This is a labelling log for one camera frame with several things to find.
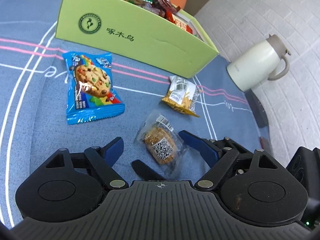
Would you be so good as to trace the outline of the white thermos jug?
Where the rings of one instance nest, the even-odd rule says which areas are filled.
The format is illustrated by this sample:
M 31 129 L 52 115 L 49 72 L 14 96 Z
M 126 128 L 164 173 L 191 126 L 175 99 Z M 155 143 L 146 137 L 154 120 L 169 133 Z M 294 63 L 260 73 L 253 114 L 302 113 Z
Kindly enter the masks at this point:
M 276 81 L 290 69 L 286 55 L 291 53 L 277 35 L 255 44 L 227 66 L 235 85 L 243 92 L 252 89 L 265 79 Z

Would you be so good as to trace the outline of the light green cardboard box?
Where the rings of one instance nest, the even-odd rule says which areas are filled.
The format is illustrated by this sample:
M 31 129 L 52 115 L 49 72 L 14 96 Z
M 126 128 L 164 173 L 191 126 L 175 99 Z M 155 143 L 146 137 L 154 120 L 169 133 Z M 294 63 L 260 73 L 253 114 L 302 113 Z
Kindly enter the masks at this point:
M 62 0 L 56 38 L 191 78 L 219 51 L 193 16 L 184 10 L 177 15 L 195 35 L 123 0 Z

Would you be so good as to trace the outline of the clear oat cake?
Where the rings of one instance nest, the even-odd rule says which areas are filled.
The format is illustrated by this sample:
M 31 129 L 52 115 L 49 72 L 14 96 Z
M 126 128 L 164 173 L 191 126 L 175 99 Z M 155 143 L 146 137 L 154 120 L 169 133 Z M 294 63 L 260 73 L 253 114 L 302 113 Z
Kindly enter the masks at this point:
M 177 178 L 187 147 L 172 124 L 160 111 L 152 111 L 135 137 L 143 144 L 167 178 Z

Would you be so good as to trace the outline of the blue cookie packet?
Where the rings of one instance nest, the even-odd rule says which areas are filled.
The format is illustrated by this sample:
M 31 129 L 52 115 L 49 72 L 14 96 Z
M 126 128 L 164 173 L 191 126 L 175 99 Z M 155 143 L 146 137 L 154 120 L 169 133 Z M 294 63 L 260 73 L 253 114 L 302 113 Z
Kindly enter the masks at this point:
M 125 103 L 113 87 L 112 54 L 64 53 L 69 89 L 66 118 L 68 125 L 119 116 Z

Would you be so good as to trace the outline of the red chips bag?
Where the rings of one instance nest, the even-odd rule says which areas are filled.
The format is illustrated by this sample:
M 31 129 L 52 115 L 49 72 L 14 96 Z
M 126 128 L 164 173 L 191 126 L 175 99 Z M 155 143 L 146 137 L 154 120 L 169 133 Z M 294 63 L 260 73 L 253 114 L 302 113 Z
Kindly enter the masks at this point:
M 170 21 L 171 23 L 173 23 L 174 25 L 176 25 L 177 27 L 187 31 L 190 34 L 193 34 L 193 30 L 191 29 L 191 27 L 189 27 L 189 25 L 187 25 L 185 22 L 180 20 L 178 17 L 176 17 L 171 12 L 169 12 L 169 11 L 166 12 L 166 19 L 168 21 Z

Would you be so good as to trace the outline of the small yellow snack packet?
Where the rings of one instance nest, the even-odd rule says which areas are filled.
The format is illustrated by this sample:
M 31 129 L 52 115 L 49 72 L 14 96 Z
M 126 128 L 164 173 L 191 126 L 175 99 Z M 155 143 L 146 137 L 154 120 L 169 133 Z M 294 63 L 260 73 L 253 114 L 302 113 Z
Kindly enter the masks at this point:
M 170 87 L 161 101 L 179 113 L 199 117 L 195 112 L 200 95 L 199 87 L 177 75 L 170 76 L 169 79 Z

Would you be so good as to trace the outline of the dark red chocolate packet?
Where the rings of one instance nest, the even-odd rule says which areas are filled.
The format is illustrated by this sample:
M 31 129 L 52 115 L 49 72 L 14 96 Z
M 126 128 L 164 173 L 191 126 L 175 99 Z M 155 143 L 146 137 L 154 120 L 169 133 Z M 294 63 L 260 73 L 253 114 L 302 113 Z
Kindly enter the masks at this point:
M 152 0 L 152 5 L 158 9 L 169 11 L 172 14 L 176 14 L 181 9 L 179 6 L 174 6 L 170 0 Z

